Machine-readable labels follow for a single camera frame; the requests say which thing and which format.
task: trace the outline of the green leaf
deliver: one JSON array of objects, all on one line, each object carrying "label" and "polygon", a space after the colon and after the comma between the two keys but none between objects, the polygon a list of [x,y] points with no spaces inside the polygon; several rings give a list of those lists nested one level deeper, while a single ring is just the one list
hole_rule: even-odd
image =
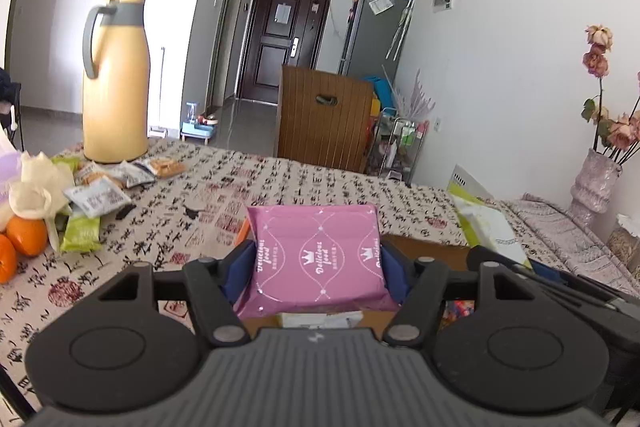
[{"label": "green leaf", "polygon": [[596,111],[596,102],[592,98],[586,100],[584,102],[584,109],[580,113],[580,116],[583,117],[586,121],[590,121],[593,116],[594,111]]},{"label": "green leaf", "polygon": [[613,124],[613,120],[600,120],[598,124],[598,136],[606,138],[611,134],[610,128]]}]

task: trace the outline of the dark brown door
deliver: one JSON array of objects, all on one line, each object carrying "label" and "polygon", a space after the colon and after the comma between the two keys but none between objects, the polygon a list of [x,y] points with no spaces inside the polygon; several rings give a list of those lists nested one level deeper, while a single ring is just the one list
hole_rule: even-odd
[{"label": "dark brown door", "polygon": [[314,68],[329,0],[254,0],[242,98],[277,103],[283,64]]}]

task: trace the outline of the yellow thermos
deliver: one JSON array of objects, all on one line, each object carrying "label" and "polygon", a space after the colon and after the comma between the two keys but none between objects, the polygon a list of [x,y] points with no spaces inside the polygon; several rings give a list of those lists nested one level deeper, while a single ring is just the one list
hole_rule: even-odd
[{"label": "yellow thermos", "polygon": [[[147,149],[149,46],[145,0],[108,0],[91,9],[82,36],[84,155],[119,163]],[[102,15],[100,26],[94,25]]]}]

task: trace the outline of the black cable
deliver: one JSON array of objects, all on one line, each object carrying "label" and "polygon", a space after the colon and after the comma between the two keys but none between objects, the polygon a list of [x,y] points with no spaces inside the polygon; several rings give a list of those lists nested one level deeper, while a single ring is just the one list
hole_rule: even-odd
[{"label": "black cable", "polygon": [[4,367],[0,365],[0,394],[4,396],[12,409],[17,415],[26,422],[29,418],[36,414],[31,404],[22,395],[20,389],[14,384],[9,375],[4,370]]},{"label": "black cable", "polygon": [[618,425],[618,422],[624,418],[625,414],[629,412],[629,409],[633,407],[633,404],[640,399],[640,373],[634,378],[634,382],[630,387],[634,389],[634,391],[629,392],[622,407],[620,407],[620,410],[613,417],[613,420],[611,420],[611,425]]}]

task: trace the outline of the door lock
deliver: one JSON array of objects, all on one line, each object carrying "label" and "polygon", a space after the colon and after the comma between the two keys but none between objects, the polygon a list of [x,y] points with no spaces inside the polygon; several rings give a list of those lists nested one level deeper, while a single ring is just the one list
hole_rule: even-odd
[{"label": "door lock", "polygon": [[296,52],[298,51],[298,42],[300,42],[299,38],[293,39],[293,46],[291,47],[291,58],[296,56]]}]

